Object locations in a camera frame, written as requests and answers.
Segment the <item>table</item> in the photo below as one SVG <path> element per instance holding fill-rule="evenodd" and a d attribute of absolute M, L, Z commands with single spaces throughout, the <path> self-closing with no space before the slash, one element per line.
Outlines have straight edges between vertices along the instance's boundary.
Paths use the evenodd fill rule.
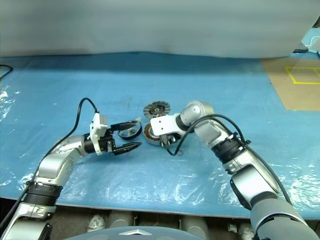
<path fill-rule="evenodd" d="M 298 57 L 316 58 L 315 54 Z M 306 219 L 320 219 L 320 112 L 284 108 L 258 59 L 157 53 L 0 58 L 14 71 L 1 81 L 1 197 L 17 198 L 48 149 L 73 127 L 83 97 L 110 124 L 142 117 L 164 100 L 171 114 L 191 100 L 232 118 L 271 165 Z M 93 117 L 84 104 L 76 135 Z M 125 143 L 115 134 L 117 145 Z M 130 153 L 80 159 L 59 205 L 246 218 L 213 152 L 195 136 L 170 156 L 147 143 Z"/>

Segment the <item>white backdrop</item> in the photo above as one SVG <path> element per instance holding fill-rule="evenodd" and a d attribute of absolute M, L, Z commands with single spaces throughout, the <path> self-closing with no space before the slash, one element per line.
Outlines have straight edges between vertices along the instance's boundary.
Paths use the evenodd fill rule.
<path fill-rule="evenodd" d="M 0 0 L 0 55 L 289 55 L 320 0 Z"/>

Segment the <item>blue plastic sheet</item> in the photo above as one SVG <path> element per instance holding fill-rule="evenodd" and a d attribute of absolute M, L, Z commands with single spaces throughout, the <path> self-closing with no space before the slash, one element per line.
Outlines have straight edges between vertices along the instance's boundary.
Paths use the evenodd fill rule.
<path fill-rule="evenodd" d="M 1 197 L 20 194 L 43 155 L 73 127 L 83 97 L 90 97 L 110 124 L 142 117 L 143 126 L 148 103 L 167 101 L 173 114 L 199 100 L 241 127 L 304 218 L 320 218 L 320 112 L 286 110 L 259 60 L 155 53 L 0 60 L 14 67 L 1 81 Z M 89 132 L 93 114 L 84 104 L 76 135 Z M 114 137 L 117 145 L 125 143 Z M 80 159 L 58 204 L 250 215 L 219 160 L 195 135 L 183 144 L 183 156 L 176 157 L 148 144 L 142 134 L 134 141 L 142 145 L 127 154 Z"/>

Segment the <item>gray floor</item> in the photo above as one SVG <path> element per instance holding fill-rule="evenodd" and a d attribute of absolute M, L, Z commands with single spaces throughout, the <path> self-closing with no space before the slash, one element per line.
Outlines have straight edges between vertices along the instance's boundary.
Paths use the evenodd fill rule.
<path fill-rule="evenodd" d="M 53 225 L 51 240 L 61 240 L 72 236 L 80 235 L 87 232 L 88 224 L 94 214 L 101 214 L 108 224 L 108 216 L 111 211 L 97 210 L 79 207 L 58 206 L 50 223 Z M 160 226 L 178 228 L 180 215 L 174 214 L 157 214 L 135 212 L 136 225 L 139 226 Z M 209 229 L 210 240 L 239 240 L 236 233 L 228 231 L 228 224 L 239 225 L 241 223 L 249 223 L 247 219 L 231 219 L 206 217 L 206 223 Z M 316 221 L 310 221 L 308 224 L 311 228 L 316 226 Z M 320 235 L 320 226 L 317 229 L 317 234 Z"/>

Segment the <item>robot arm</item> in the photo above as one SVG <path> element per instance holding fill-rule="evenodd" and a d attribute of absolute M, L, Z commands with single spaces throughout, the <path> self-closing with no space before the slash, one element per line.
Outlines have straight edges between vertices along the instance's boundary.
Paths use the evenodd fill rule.
<path fill-rule="evenodd" d="M 192 101 L 179 114 L 150 120 L 152 131 L 168 148 L 171 134 L 183 136 L 191 124 L 214 114 L 211 105 Z M 279 197 L 277 182 L 255 153 L 218 121 L 203 119 L 195 134 L 214 152 L 231 176 L 230 184 L 239 202 L 251 210 L 256 240 L 319 240 L 299 213 Z"/>
<path fill-rule="evenodd" d="M 123 122 L 108 128 L 107 118 L 96 112 L 90 124 L 90 133 L 70 136 L 61 142 L 39 164 L 34 181 L 29 183 L 26 196 L 18 205 L 1 240 L 48 239 L 52 226 L 47 220 L 56 210 L 56 201 L 77 159 L 89 153 L 119 155 L 137 148 L 140 142 L 116 147 L 113 139 L 114 131 L 129 129 L 133 125 L 131 122 Z"/>

